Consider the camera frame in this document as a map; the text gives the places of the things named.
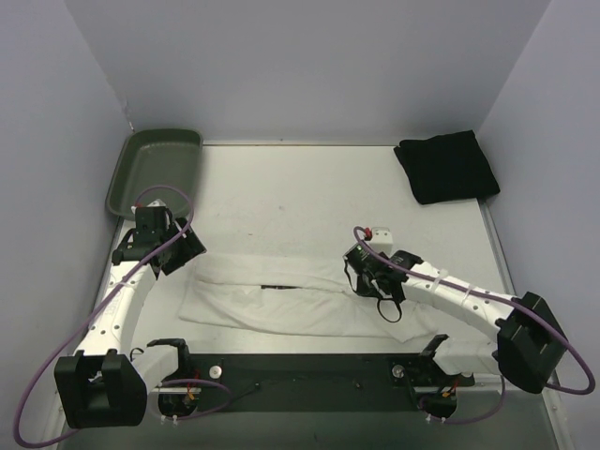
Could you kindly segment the white t-shirt with robot print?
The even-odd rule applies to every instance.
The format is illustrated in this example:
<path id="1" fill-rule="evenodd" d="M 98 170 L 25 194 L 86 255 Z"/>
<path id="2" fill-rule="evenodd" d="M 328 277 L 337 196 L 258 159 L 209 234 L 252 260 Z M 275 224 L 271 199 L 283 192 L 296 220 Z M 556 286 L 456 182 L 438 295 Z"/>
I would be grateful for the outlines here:
<path id="1" fill-rule="evenodd" d="M 407 301 L 400 321 L 355 295 L 338 259 L 208 253 L 187 279 L 180 320 L 276 338 L 281 353 L 417 352 L 437 334 L 464 352 L 492 341 L 429 306 Z"/>

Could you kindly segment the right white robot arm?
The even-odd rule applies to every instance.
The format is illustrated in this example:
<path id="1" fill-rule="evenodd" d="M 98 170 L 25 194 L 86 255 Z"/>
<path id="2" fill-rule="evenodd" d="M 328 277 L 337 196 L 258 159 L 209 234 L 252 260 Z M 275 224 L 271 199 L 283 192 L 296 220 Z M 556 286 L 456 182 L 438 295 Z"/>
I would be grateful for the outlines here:
<path id="1" fill-rule="evenodd" d="M 480 289 L 404 250 L 388 257 L 356 244 L 343 259 L 356 274 L 358 295 L 395 305 L 405 300 L 426 305 L 487 337 L 487 343 L 445 341 L 433 356 L 445 374 L 499 374 L 531 394 L 548 387 L 565 347 L 564 333 L 542 297 Z"/>

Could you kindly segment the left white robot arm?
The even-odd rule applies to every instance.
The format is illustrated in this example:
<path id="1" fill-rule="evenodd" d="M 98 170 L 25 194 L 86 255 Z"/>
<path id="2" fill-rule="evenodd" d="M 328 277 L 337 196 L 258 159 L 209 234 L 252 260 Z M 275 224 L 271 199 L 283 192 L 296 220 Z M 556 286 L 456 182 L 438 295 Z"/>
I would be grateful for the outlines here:
<path id="1" fill-rule="evenodd" d="M 71 428 L 133 427 L 143 420 L 149 393 L 163 381 L 186 383 L 192 363 L 181 338 L 150 341 L 130 359 L 146 297 L 160 276 L 184 267 L 205 248 L 183 217 L 161 201 L 134 209 L 129 229 L 112 252 L 106 306 L 91 321 L 74 354 L 58 359 L 54 378 Z"/>

